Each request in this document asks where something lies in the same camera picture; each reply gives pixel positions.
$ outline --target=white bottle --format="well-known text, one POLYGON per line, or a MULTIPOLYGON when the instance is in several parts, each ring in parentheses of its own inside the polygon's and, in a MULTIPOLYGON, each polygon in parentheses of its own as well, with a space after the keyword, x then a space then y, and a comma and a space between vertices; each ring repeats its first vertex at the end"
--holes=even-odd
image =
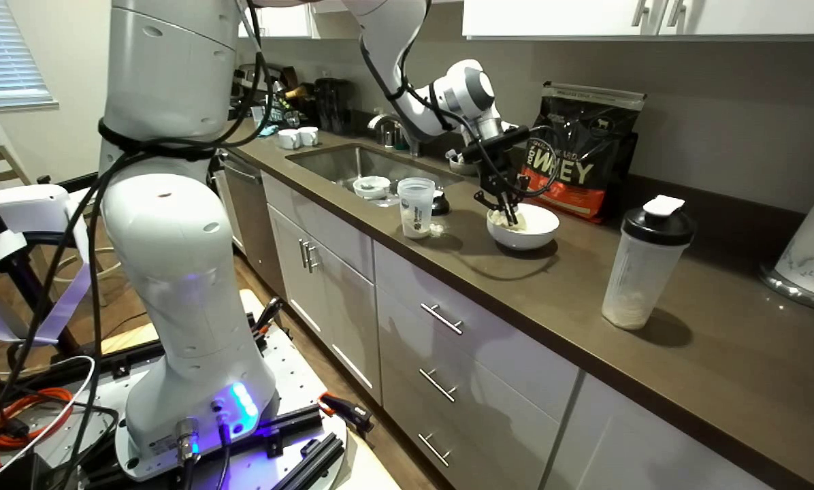
POLYGON ((601 299, 601 315, 614 328, 639 330, 647 324, 696 228, 680 211, 684 200, 655 196, 642 211, 627 212, 614 268, 601 299))

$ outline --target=drawer handle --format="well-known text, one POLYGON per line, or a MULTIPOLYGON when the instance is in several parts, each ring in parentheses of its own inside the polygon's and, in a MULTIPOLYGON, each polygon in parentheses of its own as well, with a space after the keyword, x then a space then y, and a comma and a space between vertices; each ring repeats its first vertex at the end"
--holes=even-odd
POLYGON ((684 19, 684 17, 685 17, 685 5, 684 5, 684 0, 674 0, 666 27, 674 27, 677 19, 684 19))
POLYGON ((647 13, 651 13, 651 9, 646 5, 646 0, 639 0, 639 5, 635 5, 635 13, 631 13, 631 27, 639 27, 647 13))
POLYGON ((451 330, 455 335, 463 335, 463 322, 448 322, 448 318, 443 318, 440 305, 427 305, 427 302, 422 302, 422 310, 425 310, 427 315, 432 315, 437 324, 443 324, 446 330, 451 330))
POLYGON ((425 378, 429 386, 435 386, 435 393, 440 393, 443 400, 458 404, 458 398, 455 398, 458 386, 448 386, 448 389, 440 386, 440 384, 435 381, 435 370, 417 367, 417 373, 422 373, 422 378, 425 378))
POLYGON ((318 260, 316 260, 316 245, 312 243, 305 243, 305 264, 311 273, 318 269, 318 260))
POLYGON ((451 456, 451 452, 437 452, 437 449, 432 447, 432 433, 417 433, 417 438, 420 438, 420 441, 437 457, 440 467, 451 467, 451 462, 448 462, 448 456, 451 456))
POLYGON ((303 261, 303 269, 308 269, 308 243, 299 241, 299 261, 303 261))

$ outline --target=bottle lid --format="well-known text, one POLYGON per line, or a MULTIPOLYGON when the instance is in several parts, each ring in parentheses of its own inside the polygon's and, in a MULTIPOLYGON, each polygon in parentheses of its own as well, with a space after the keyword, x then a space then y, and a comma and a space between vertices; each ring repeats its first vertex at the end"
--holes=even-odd
POLYGON ((688 245, 695 241, 696 223, 684 212, 684 200, 655 196, 642 205, 642 211, 628 211, 624 216, 624 235, 652 245, 688 245))

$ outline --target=cup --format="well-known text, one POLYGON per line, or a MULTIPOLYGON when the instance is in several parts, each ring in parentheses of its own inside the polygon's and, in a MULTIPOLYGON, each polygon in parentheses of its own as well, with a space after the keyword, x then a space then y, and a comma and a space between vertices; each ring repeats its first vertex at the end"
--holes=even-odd
POLYGON ((303 148, 316 148, 318 144, 318 129, 316 125, 305 125, 296 133, 299 133, 303 148))
POLYGON ((299 141, 299 132, 288 129, 288 132, 277 132, 277 144, 286 148, 286 149, 296 149, 303 148, 299 141))
POLYGON ((432 228, 435 183, 427 178, 406 178, 398 186, 403 238, 420 241, 432 228))
POLYGON ((680 254, 695 238, 695 223, 677 212, 684 200, 655 196, 642 211, 628 211, 605 290, 601 315, 621 330, 647 324, 680 254))

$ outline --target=wall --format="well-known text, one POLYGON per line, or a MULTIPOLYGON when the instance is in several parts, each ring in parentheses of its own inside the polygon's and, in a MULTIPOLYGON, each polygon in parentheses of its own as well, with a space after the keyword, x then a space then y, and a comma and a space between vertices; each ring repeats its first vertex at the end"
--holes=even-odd
MULTIPOLYGON (((499 110, 531 124, 548 79, 647 94, 635 175, 805 212, 814 205, 814 42, 461 38, 461 9, 432 9, 406 73, 422 84, 476 57, 499 110)), ((266 42, 303 79, 346 77, 363 110, 387 106, 356 42, 266 42)))
POLYGON ((58 110, 6 113, 0 125, 29 178, 97 170, 107 95, 109 0, 10 0, 58 110))

